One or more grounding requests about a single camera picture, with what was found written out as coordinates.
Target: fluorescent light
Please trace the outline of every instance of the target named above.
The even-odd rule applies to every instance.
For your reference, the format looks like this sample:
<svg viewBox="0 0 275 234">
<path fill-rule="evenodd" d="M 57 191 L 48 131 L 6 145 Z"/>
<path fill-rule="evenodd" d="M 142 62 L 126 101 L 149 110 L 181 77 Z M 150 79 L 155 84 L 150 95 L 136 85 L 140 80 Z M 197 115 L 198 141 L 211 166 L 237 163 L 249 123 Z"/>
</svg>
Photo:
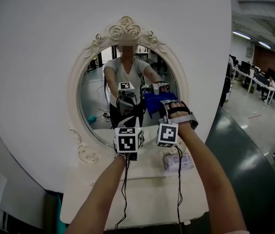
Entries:
<svg viewBox="0 0 275 234">
<path fill-rule="evenodd" d="M 267 44 L 265 44 L 264 42 L 259 42 L 261 45 L 263 45 L 264 47 L 267 47 L 268 49 L 270 49 L 271 47 L 269 46 L 269 45 L 267 45 Z"/>
<path fill-rule="evenodd" d="M 238 36 L 240 36 L 240 37 L 244 37 L 244 38 L 250 40 L 250 37 L 245 36 L 245 35 L 243 35 L 243 34 L 241 34 L 241 33 L 239 33 L 239 32 L 233 31 L 233 34 L 238 35 Z"/>
</svg>

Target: mirror frame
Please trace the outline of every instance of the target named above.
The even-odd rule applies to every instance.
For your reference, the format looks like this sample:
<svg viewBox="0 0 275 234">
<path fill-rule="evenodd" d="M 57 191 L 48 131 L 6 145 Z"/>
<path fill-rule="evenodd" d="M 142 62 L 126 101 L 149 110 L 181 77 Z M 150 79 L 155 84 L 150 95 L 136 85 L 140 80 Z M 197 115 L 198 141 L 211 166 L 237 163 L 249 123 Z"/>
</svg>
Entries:
<svg viewBox="0 0 275 234">
<path fill-rule="evenodd" d="M 83 120 L 79 103 L 79 87 L 84 75 L 85 68 L 90 61 L 104 49 L 130 42 L 153 50 L 160 55 L 170 68 L 177 84 L 178 99 L 188 104 L 189 93 L 186 84 L 186 76 L 173 51 L 161 40 L 159 40 L 152 31 L 145 31 L 133 22 L 130 17 L 122 17 L 117 24 L 108 27 L 101 34 L 97 34 L 95 40 L 84 48 L 78 56 L 67 87 L 67 106 L 70 116 L 69 130 L 73 134 L 73 139 L 79 146 L 79 156 L 87 163 L 96 163 L 100 156 L 114 158 L 115 150 L 104 144 L 102 137 L 91 131 L 88 122 Z"/>
</svg>

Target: mirror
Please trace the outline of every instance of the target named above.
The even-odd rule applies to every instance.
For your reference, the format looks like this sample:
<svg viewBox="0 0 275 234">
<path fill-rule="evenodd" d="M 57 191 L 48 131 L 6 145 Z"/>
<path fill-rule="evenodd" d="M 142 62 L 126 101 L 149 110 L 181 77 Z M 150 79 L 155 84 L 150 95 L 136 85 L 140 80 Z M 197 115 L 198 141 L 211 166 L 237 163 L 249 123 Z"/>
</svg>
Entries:
<svg viewBox="0 0 275 234">
<path fill-rule="evenodd" d="M 134 58 L 134 61 L 131 61 L 130 65 L 127 60 L 132 60 L 132 58 Z M 135 88 L 137 99 L 135 115 L 138 114 L 140 123 L 142 123 L 145 138 L 143 146 L 145 147 L 153 143 L 157 137 L 160 116 L 159 112 L 150 115 L 148 108 L 146 108 L 146 111 L 143 110 L 145 103 L 140 99 L 140 85 L 143 81 L 138 76 L 138 70 L 143 71 L 144 84 L 151 84 L 150 79 L 153 79 L 153 81 L 154 79 L 167 81 L 170 84 L 170 92 L 178 98 L 176 80 L 170 67 L 153 50 L 141 45 L 111 46 L 94 56 L 90 64 L 84 69 L 79 85 L 81 115 L 85 124 L 97 139 L 107 146 L 114 147 L 115 130 L 113 127 L 117 126 L 124 116 L 118 110 L 117 100 L 111 93 L 104 69 L 106 67 L 110 68 L 109 63 L 114 63 L 116 59 L 119 60 L 119 65 L 115 70 L 117 86 L 117 81 L 130 81 Z M 145 73 L 144 71 L 149 68 L 151 72 Z M 151 101 L 147 100 L 146 104 L 150 105 Z M 128 115 L 125 117 L 133 115 L 130 110 L 126 114 Z"/>
</svg>

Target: sleeve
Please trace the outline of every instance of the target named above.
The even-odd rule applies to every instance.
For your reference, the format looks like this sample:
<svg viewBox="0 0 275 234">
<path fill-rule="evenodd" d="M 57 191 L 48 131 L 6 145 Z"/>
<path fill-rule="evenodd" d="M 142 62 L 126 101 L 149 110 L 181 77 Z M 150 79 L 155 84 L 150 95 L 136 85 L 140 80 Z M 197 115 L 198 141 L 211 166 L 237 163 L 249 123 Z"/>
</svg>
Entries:
<svg viewBox="0 0 275 234">
<path fill-rule="evenodd" d="M 147 63 L 147 62 L 145 62 L 145 61 L 143 61 L 143 60 L 138 60 L 138 62 L 139 62 L 138 67 L 139 67 L 141 73 L 144 74 L 144 69 L 145 69 L 147 66 L 150 66 L 150 64 Z"/>
<path fill-rule="evenodd" d="M 106 62 L 104 65 L 103 65 L 103 68 L 106 68 L 106 67 L 111 67 L 112 69 L 114 69 L 116 71 L 116 64 L 115 64 L 115 61 L 114 60 L 109 60 L 108 62 Z"/>
</svg>

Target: black strap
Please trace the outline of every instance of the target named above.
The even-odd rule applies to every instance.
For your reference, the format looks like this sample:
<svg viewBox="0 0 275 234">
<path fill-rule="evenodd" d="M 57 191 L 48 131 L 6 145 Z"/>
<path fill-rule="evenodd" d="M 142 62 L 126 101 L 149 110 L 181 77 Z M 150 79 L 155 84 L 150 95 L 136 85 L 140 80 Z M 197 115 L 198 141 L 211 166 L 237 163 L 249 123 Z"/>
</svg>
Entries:
<svg viewBox="0 0 275 234">
<path fill-rule="evenodd" d="M 191 114 L 191 112 L 186 107 L 174 107 L 167 110 L 167 112 L 168 112 L 168 115 L 171 115 L 176 112 L 188 112 L 189 114 Z"/>
</svg>

